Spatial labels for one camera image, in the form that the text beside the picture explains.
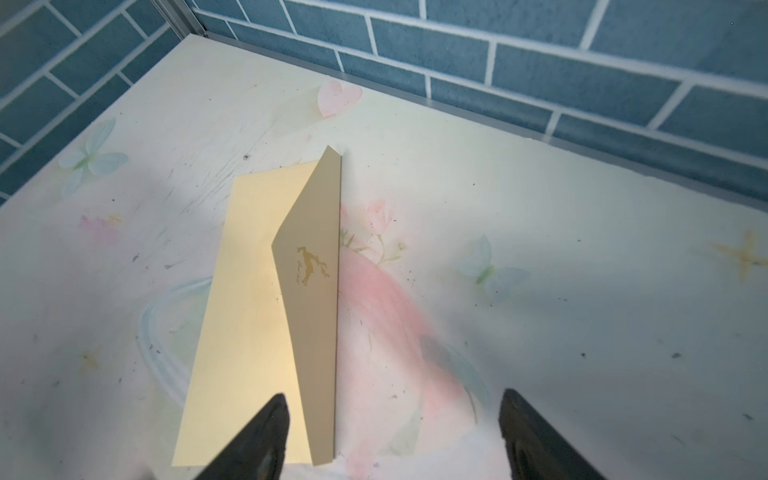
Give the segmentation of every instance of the open envelope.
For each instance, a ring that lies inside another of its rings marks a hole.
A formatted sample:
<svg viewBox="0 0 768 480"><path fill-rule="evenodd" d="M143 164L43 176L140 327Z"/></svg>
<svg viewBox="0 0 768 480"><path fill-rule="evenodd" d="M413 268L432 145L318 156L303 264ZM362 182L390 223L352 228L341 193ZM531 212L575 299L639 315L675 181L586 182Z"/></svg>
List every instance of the open envelope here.
<svg viewBox="0 0 768 480"><path fill-rule="evenodd" d="M278 392L286 462L333 460L341 157L236 177L173 465L207 465Z"/></svg>

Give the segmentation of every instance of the wall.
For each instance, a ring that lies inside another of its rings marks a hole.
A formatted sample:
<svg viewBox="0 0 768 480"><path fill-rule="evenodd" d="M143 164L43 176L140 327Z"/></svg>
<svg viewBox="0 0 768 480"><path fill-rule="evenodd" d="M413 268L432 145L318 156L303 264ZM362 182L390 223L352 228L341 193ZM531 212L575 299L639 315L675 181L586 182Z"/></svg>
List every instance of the wall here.
<svg viewBox="0 0 768 480"><path fill-rule="evenodd" d="M768 2L188 2L208 31L768 200Z"/></svg>
<svg viewBox="0 0 768 480"><path fill-rule="evenodd" d="M178 42L150 0L2 0L0 204Z"/></svg>

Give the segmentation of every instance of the pink flower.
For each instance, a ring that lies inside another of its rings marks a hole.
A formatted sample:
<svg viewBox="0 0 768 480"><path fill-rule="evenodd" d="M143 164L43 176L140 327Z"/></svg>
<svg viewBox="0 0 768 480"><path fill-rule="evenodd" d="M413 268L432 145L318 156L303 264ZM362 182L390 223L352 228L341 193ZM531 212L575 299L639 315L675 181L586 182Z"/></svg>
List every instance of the pink flower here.
<svg viewBox="0 0 768 480"><path fill-rule="evenodd" d="M374 235L381 235L395 218L395 211L386 211L384 200L377 200L366 207L368 228Z"/></svg>

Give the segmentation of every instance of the table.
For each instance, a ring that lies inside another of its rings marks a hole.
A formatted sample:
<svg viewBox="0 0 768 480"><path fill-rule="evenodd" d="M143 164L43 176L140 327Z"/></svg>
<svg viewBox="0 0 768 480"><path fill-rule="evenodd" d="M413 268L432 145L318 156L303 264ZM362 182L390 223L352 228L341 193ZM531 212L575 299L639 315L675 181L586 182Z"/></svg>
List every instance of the table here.
<svg viewBox="0 0 768 480"><path fill-rule="evenodd" d="M187 37L0 209L7 478L195 476L169 465L232 179L326 145L337 457L284 478L507 478L508 387L607 478L765 476L763 211L368 88L324 118L332 80Z"/></svg>

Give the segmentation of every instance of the white grout line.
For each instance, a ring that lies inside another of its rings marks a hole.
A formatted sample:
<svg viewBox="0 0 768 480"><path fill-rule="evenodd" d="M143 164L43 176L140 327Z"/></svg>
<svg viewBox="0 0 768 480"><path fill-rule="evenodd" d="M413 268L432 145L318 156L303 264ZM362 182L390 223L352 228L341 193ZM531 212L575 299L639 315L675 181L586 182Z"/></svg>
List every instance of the white grout line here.
<svg viewBox="0 0 768 480"><path fill-rule="evenodd" d="M235 0L235 2L237 2L237 6L240 7L240 11L243 13L243 17L245 17L246 22L250 23L250 18L248 18L248 14L245 12L243 4L240 3L240 0Z"/></svg>
<svg viewBox="0 0 768 480"><path fill-rule="evenodd" d="M10 138L8 135L2 133L1 131L0 131L0 140L4 141L6 144L13 146L13 148L22 147L22 144L18 143L16 140L14 140L13 138Z"/></svg>
<svg viewBox="0 0 768 480"><path fill-rule="evenodd" d="M552 112L552 116L550 116L549 122L547 122L547 129L544 131L544 142L549 143L549 141L552 139L552 134L554 133L555 128L558 127L560 115L561 112L557 110Z"/></svg>
<svg viewBox="0 0 768 480"><path fill-rule="evenodd" d="M597 0L595 2L587 21L587 27L584 30L584 36L581 37L581 43L578 46L581 50L589 50L592 46L592 41L594 36L598 34L598 28L600 28L600 23L603 21L609 3L611 0Z"/></svg>
<svg viewBox="0 0 768 480"><path fill-rule="evenodd" d="M66 107L64 110L59 112L58 115L56 115L53 120L49 121L48 124L46 124L38 133L34 134L29 140L24 142L21 148L19 148L17 151L13 152L13 154L8 157L7 160L2 162L0 164L0 174L5 172L11 165L13 165L19 158L22 157L27 151L32 148L35 144L37 144L45 135L51 133L51 131L56 128L66 117L69 116L73 111L77 110L80 105L85 103L94 93L96 93L99 88L103 87L108 81L110 81L120 70L122 70L125 65L128 65L131 63L134 58L136 58L141 52L147 49L148 46L152 45L152 42L157 40L163 33L165 33L166 30L170 28L170 25L166 23L160 29L158 29L155 33L150 35L150 37L147 40L144 40L141 42L139 46L134 48L134 50L126 55L125 58L120 60L120 63L112 67L110 71L107 72L107 74L99 79L96 83L94 83L88 90L86 90L80 97L78 97L77 100L69 104L68 107Z"/></svg>
<svg viewBox="0 0 768 480"><path fill-rule="evenodd" d="M121 3L115 10L109 12L104 18L99 20L96 25L90 27L85 33L83 33L83 36L76 38L71 44L67 45L67 48L64 50L59 51L59 53L56 54L55 57L45 62L44 65L42 65L38 70L29 75L22 83L16 85L16 88L10 91L6 96L4 96L2 99L0 99L0 110L5 108L6 105L14 101L16 97L18 97L24 90L29 88L30 85L35 83L37 80L40 79L43 75L45 75L46 71L51 70L55 65L57 65L60 61L67 58L72 52L80 48L81 45L83 45L86 41L90 40L91 37L96 35L107 23L111 22L115 19L118 15L122 14L122 12L133 5L137 0L125 0L123 3Z"/></svg>
<svg viewBox="0 0 768 480"><path fill-rule="evenodd" d="M368 39L371 41L371 51L377 57L379 56L379 49L376 48L376 37L373 36L373 25L371 25L371 18L366 15L366 27L368 28Z"/></svg>
<svg viewBox="0 0 768 480"><path fill-rule="evenodd" d="M227 24L227 27L228 27L228 28L230 29L230 31L232 32L232 36L233 36L233 37L235 37L235 40L238 40L238 41L239 41L240 39L237 37L237 34L235 33L235 31L232 29L232 25L230 25L230 23L229 23L229 22L227 22L226 20L224 21L224 23L226 23L226 24Z"/></svg>
<svg viewBox="0 0 768 480"><path fill-rule="evenodd" d="M684 81L683 83L679 84L677 88L674 89L672 92L672 95L667 99L666 102L664 102L664 105L661 105L661 108L659 111L654 115L653 118L648 122L648 128L651 130L656 130L661 126L661 124L664 123L665 120L669 118L670 115L672 115L672 112L675 108L680 104L680 102L683 101L686 95L688 95L688 92L690 92L690 89L694 87L693 83L690 83L688 81Z"/></svg>
<svg viewBox="0 0 768 480"><path fill-rule="evenodd" d="M580 118L582 120L592 121L596 124L601 124L607 127L630 132L632 134L653 138L654 140L664 141L669 144L677 145L679 147L690 148L691 150L699 151L705 154L716 155L718 157L726 158L728 160L735 161L740 164L752 165L754 167L759 167L759 168L768 170L768 159L766 158L745 154L739 151L733 151L728 148L718 147L716 145L706 144L702 141L692 140L690 138L679 137L677 135L668 134L667 132L663 132L663 131L648 130L646 127L641 127L639 125L630 124L624 121L614 120L613 118L603 117L598 114L591 114L585 111L578 110L576 108L565 107L563 105L556 104L551 101L529 97L527 95L515 93L513 91L502 90L501 88L493 87L490 85L484 85L476 81L468 80L466 78L456 77L454 75L446 74L440 71L430 70L429 68L419 67L418 65L407 64L405 62L392 60L391 58L387 58L387 57L377 57L375 55L371 55L366 51L355 50L354 48L344 47L342 45L334 45L327 41L317 40L315 38L303 37L301 35L294 35L287 31L279 30L277 28L265 27L263 25L256 25L256 24L247 24L246 22L237 20L235 18L225 17L223 15L218 15L212 12L206 12L200 9L195 10L195 12L201 13L203 15L208 15L210 17L218 18L220 20L237 23L239 25L243 25L246 27L255 28L256 30L265 31L267 33L279 35L281 37L304 41L311 45L317 45L319 47L325 47L331 50L336 49L339 52L346 53L348 55L353 55L358 58L364 58L366 60L377 61L381 64L389 65L390 67L397 67L403 70L412 71L414 73L426 75L430 78L438 78L439 80L448 81L453 84L460 85L462 87L472 88L477 91L482 91L488 94L497 95L502 98L508 98L509 100L530 104L535 107L546 108L551 111L560 111L563 114ZM430 97L431 97L431 88L429 88L428 90L429 90L428 93L430 93Z"/></svg>
<svg viewBox="0 0 768 480"><path fill-rule="evenodd" d="M702 85L719 90L731 91L737 94L745 94L751 97L768 99L768 84L760 84L753 81L740 80L738 78L723 77L715 74L708 74L699 71L689 70L687 68L673 67L671 65L660 65L649 61L634 60L631 58L616 57L597 53L595 51L581 50L579 48L565 47L545 43L543 41L530 40L528 38L512 37L491 33L489 31L475 30L472 28L460 27L457 25L448 25L445 23L431 22L420 18L408 17L388 12L379 12L371 8L361 8L352 5L343 5L340 3L326 2L325 0L290 0L294 3L303 5L312 5L315 7L328 8L338 12L353 13L357 15L368 15L370 18L386 20L388 22L399 23L412 27L420 27L431 31L440 31L460 37L474 38L476 40L495 41L501 45L521 48L523 50L536 51L547 55L554 55L571 60L579 60L593 65L617 68L619 70L629 71L643 75L653 75L655 77L669 78L677 81L692 81L694 84Z"/></svg>
<svg viewBox="0 0 768 480"><path fill-rule="evenodd" d="M59 87L61 90L65 91L65 92L67 92L69 94L69 96L71 96L72 98L77 98L77 97L80 96L80 95L78 95L78 93L76 91L74 91L71 88L69 88L63 81L61 81L57 77L55 77L50 71L46 71L43 74L43 76L46 77L48 80L54 82L57 87Z"/></svg>
<svg viewBox="0 0 768 480"><path fill-rule="evenodd" d="M134 86L134 82L131 81L130 78L126 77L125 74L121 71L118 72L118 77L122 78L125 83L128 84L129 87Z"/></svg>
<svg viewBox="0 0 768 480"><path fill-rule="evenodd" d="M45 4L45 7L48 9L48 11L49 11L50 13L52 13L52 14L53 14L53 15L54 15L56 18L58 18L58 20L59 20L61 23L63 23L65 27L69 28L69 31L71 31L72 33L74 33L74 36L75 36L75 37L80 37L80 36L82 36L82 35L83 35L82 33L80 33L80 31L77 29L77 27L75 27L75 26L74 26L74 25L73 25L73 24L72 24L72 23L71 23L69 20L67 20L67 18L66 18L66 17L64 17L64 16L61 14L61 12L60 12L59 10L57 10L56 8L54 8L54 6L53 6L53 5L51 5L51 3L50 3L50 2L49 2L49 3L46 3L46 4Z"/></svg>
<svg viewBox="0 0 768 480"><path fill-rule="evenodd" d="M296 27L293 26L293 20L291 20L291 17L288 13L288 8L286 8L286 3L283 0L280 0L280 6L283 7L283 12L285 12L286 18L288 18L288 25L290 25L291 31L294 35L298 35L296 33Z"/></svg>
<svg viewBox="0 0 768 480"><path fill-rule="evenodd" d="M128 14L128 12L126 12L125 10L123 10L123 16L125 17L125 19L126 19L126 20L128 20L128 23L130 23L130 24L131 24L131 25L134 27L134 29L135 29L136 31L138 31L138 32L139 32L139 35L141 35L141 37L142 37L144 40L146 40L147 38L149 38L149 37L147 36L147 34L146 34L146 33L144 33L144 29L143 29L142 27L140 27L140 26L139 26L139 24L138 24L138 23L136 23L136 21L133 19L133 17L131 17L131 16Z"/></svg>
<svg viewBox="0 0 768 480"><path fill-rule="evenodd" d="M488 43L488 58L485 63L485 84L490 85L493 82L493 67L496 65L496 42Z"/></svg>
<svg viewBox="0 0 768 480"><path fill-rule="evenodd" d="M29 5L24 7L22 10L17 12L16 15L13 15L12 17L10 17L8 21L0 25L0 37L5 35L9 31L13 30L14 28L16 28L18 24L22 23L24 20L29 18L33 13L39 10L40 7L42 7L46 3L48 3L48 0L36 0L35 2L30 3Z"/></svg>
<svg viewBox="0 0 768 480"><path fill-rule="evenodd" d="M341 56L339 56L339 51L338 50L334 50L333 53L336 54L336 61L339 62L339 70L342 73L344 73L344 65L342 65L342 63L341 63Z"/></svg>

